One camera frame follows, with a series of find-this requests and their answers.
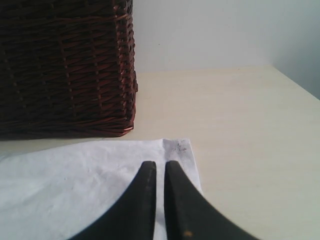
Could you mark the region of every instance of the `white table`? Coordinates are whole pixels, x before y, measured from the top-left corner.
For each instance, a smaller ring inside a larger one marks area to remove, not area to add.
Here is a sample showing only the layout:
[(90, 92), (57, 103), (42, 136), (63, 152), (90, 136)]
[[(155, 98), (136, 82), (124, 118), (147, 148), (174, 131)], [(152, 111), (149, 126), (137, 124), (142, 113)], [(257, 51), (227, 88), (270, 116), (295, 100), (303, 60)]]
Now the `white table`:
[[(204, 195), (225, 216), (262, 240), (320, 239), (318, 99), (271, 66), (138, 83), (135, 130), (119, 140), (190, 138)], [(0, 152), (96, 139), (0, 141)]]

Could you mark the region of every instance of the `white paper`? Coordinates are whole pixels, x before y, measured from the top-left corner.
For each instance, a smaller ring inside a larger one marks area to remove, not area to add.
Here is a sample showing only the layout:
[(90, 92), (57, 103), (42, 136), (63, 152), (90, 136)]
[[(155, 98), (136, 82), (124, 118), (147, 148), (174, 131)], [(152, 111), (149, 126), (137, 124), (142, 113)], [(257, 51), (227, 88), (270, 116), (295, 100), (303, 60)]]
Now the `white paper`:
[(165, 240), (165, 163), (200, 181), (187, 139), (91, 141), (0, 155), (0, 240), (66, 240), (105, 213), (143, 161), (157, 167), (155, 240)]

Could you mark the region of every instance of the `brown wicker basket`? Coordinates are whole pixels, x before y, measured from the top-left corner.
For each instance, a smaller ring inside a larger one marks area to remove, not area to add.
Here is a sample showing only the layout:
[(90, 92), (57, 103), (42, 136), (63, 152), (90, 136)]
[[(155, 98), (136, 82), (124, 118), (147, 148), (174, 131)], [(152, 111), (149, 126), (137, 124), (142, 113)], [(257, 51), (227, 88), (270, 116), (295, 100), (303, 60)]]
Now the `brown wicker basket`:
[(134, 126), (132, 0), (0, 1), (0, 138)]

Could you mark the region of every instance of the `white wall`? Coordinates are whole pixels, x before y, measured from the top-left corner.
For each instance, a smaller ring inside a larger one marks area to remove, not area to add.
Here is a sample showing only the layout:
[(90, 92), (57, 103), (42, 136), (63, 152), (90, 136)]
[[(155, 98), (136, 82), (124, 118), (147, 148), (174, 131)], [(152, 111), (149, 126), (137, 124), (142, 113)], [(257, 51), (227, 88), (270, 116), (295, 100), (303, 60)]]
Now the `white wall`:
[(274, 64), (320, 97), (320, 0), (133, 0), (138, 72)]

